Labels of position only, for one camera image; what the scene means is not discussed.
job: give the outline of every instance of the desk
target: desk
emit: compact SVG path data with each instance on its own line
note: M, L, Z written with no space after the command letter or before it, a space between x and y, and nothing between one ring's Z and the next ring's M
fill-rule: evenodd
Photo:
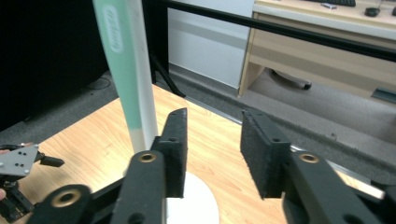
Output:
M384 2L378 17L368 18L364 9L374 4L363 0L357 0L356 7L335 10L317 2L257 0L253 17L395 49L396 17L390 15L394 5ZM265 67L366 98L378 87L396 91L396 63L251 29L239 95Z
M286 223L281 200L262 201L259 197L240 153L240 125L156 86L153 91L160 133L171 111L188 108L187 170L212 190L220 223ZM133 148L120 100L53 135L40 144L40 151L62 158L65 165L53 168L35 164L32 173L20 181L21 192L32 203L64 185L84 184L97 191L122 178Z

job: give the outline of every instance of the black rod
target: black rod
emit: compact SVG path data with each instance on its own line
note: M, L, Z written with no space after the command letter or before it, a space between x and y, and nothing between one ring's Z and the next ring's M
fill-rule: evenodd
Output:
M362 55L375 57L386 61L396 62L396 48L395 49L383 48L367 43L361 43L335 36L319 34L319 33L297 29L268 21L259 21L256 19L251 19L248 17L239 16L228 12L222 12L206 7L193 6L175 1L152 0L152 2L166 4L167 7L176 10L190 12L192 14L197 14L212 19L217 19L220 21L227 21L278 35L285 35L288 37L309 41L327 47L347 50L350 52L359 53Z

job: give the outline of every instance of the gray floor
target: gray floor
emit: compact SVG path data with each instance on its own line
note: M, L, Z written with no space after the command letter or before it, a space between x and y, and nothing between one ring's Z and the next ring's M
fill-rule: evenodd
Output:
M295 146L376 181L396 184L396 106L317 84L303 91L268 73L236 97L236 90L182 68L171 65L171 73L187 99L199 105L239 123L244 107L258 108ZM160 77L157 84L167 89ZM111 75L104 74L44 113L0 132L0 143L40 143L115 98Z

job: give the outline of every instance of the table surface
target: table surface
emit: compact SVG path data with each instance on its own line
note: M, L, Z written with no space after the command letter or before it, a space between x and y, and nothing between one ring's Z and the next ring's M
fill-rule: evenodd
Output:
M220 223L286 223L281 200L259 197L240 153L240 125L158 87L153 91L160 133L171 111L188 108L187 170L212 190ZM64 185L84 184L97 191L122 178L133 147L120 100L53 135L40 144L40 151L62 158L65 165L35 164L32 173L20 181L21 192L32 203Z
M356 0L355 7L322 7L318 2L305 0L256 0L253 11L285 19L303 21L363 35L396 40L396 17L391 15L394 2L384 2L376 17L367 17L367 7L378 7L379 2Z

